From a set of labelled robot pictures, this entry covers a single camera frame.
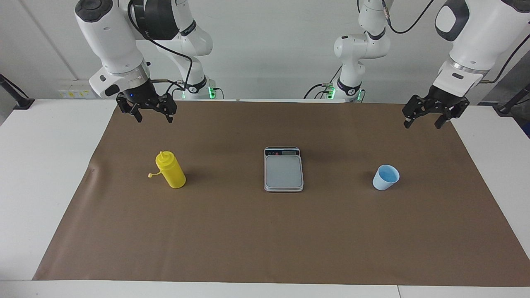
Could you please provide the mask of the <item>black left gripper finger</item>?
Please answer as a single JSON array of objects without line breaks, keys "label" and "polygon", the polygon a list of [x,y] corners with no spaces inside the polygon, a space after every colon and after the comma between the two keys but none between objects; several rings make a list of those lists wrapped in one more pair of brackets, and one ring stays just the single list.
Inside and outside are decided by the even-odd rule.
[{"label": "black left gripper finger", "polygon": [[412,96],[410,100],[403,107],[403,115],[405,117],[404,126],[409,129],[413,122],[418,118],[430,113],[430,108],[427,106],[428,99],[420,96]]},{"label": "black left gripper finger", "polygon": [[466,108],[469,106],[470,102],[467,100],[467,98],[462,98],[458,101],[458,103],[439,103],[437,106],[437,111],[441,113],[439,118],[435,121],[435,127],[437,129],[441,129],[443,125],[452,120],[459,118],[462,113],[466,110]]}]

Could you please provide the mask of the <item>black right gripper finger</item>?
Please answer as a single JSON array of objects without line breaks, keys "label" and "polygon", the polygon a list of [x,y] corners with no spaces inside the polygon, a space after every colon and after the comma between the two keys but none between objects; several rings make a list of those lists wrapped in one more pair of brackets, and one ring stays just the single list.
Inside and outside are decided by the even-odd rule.
[{"label": "black right gripper finger", "polygon": [[143,117],[140,113],[140,107],[141,107],[140,104],[138,103],[130,104],[125,94],[123,93],[118,93],[117,104],[118,104],[119,109],[121,110],[121,113],[132,115],[138,123],[142,122]]},{"label": "black right gripper finger", "polygon": [[159,97],[160,112],[165,115],[169,124],[172,124],[173,117],[177,112],[177,105],[170,94],[165,94]]}]

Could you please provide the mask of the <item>yellow squeeze bottle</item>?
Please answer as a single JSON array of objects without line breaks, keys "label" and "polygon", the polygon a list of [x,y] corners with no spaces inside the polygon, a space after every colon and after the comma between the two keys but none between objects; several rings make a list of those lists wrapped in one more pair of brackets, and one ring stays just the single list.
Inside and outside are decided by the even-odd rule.
[{"label": "yellow squeeze bottle", "polygon": [[165,181],[173,189],[178,189],[186,184],[186,176],[178,163],[175,155],[171,151],[161,151],[155,158],[155,164],[159,169],[156,174],[149,173],[148,177],[163,175]]}]

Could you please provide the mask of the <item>light blue plastic cup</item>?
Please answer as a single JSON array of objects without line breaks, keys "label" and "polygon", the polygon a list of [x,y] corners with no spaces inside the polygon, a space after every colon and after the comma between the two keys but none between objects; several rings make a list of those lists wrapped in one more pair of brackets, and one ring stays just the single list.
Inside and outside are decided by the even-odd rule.
[{"label": "light blue plastic cup", "polygon": [[372,185],[379,191],[384,191],[397,183],[400,179],[399,171],[392,165],[384,164],[378,167],[372,180]]}]

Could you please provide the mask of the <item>silver digital kitchen scale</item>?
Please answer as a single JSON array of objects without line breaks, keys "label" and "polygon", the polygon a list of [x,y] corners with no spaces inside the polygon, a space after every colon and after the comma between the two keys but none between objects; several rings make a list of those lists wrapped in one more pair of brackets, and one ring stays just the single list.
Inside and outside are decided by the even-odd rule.
[{"label": "silver digital kitchen scale", "polygon": [[301,192],[303,188],[304,176],[299,147],[265,147],[265,191]]}]

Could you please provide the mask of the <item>black clamp stand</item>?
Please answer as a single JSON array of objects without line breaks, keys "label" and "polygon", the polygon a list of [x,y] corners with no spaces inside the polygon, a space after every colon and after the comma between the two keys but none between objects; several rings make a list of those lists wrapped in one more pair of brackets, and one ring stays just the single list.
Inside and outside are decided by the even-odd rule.
[{"label": "black clamp stand", "polygon": [[511,115],[511,110],[513,107],[518,106],[530,101],[530,83],[525,85],[518,93],[515,94],[510,100],[506,103],[496,103],[493,105],[494,111],[500,117],[509,117]]},{"label": "black clamp stand", "polygon": [[35,102],[18,85],[0,73],[0,87],[2,87],[15,101],[15,110],[28,110]]}]

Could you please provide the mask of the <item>brown paper table mat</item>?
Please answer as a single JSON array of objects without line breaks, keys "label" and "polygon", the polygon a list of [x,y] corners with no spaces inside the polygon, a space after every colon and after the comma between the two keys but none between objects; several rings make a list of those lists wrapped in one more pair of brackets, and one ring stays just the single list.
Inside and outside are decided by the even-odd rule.
[{"label": "brown paper table mat", "polygon": [[[179,102],[115,108],[35,280],[530,286],[530,259],[452,124],[399,104]],[[299,147],[301,192],[264,189]],[[187,179],[171,188],[155,158]],[[379,191],[378,167],[400,179]]]}]

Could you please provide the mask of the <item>white wall socket strip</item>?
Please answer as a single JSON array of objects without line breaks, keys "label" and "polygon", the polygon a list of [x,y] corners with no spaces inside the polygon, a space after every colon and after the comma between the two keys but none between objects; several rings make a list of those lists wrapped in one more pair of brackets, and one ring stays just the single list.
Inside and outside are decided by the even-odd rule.
[{"label": "white wall socket strip", "polygon": [[58,89],[61,98],[64,99],[97,99],[89,85],[62,85]]}]

